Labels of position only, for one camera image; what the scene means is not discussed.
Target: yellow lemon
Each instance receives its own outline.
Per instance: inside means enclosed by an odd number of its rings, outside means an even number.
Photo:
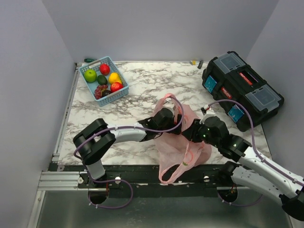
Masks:
[[[121,82],[121,80],[120,80],[120,78],[119,78],[119,75],[118,75],[118,73],[116,73],[116,72],[113,72],[113,73],[110,75],[108,81],[109,81],[110,84],[113,84],[114,82],[119,82],[120,84],[122,84],[122,82]]]

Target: green handle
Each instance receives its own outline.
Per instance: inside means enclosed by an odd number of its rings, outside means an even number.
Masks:
[[[92,58],[85,58],[85,63],[91,63],[93,61],[95,61],[96,59],[92,59]]]

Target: green apple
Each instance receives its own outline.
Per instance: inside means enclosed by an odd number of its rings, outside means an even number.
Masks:
[[[94,82],[97,79],[97,73],[92,69],[88,69],[85,71],[84,77],[87,82]]]

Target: blue label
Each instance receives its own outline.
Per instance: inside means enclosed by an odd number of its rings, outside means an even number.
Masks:
[[[213,77],[209,76],[205,82],[205,87],[209,91],[209,93],[211,93],[216,84],[216,80],[214,80]]]
[[[244,112],[235,104],[228,112],[228,115],[236,123],[244,115]]]

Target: toolbox lid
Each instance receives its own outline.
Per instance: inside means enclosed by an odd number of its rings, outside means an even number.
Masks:
[[[281,98],[268,86],[260,88],[245,95],[249,101],[259,110],[267,109],[268,113],[279,106]]]
[[[224,74],[231,70],[236,70],[245,65],[245,63],[234,53],[225,53],[213,61]]]

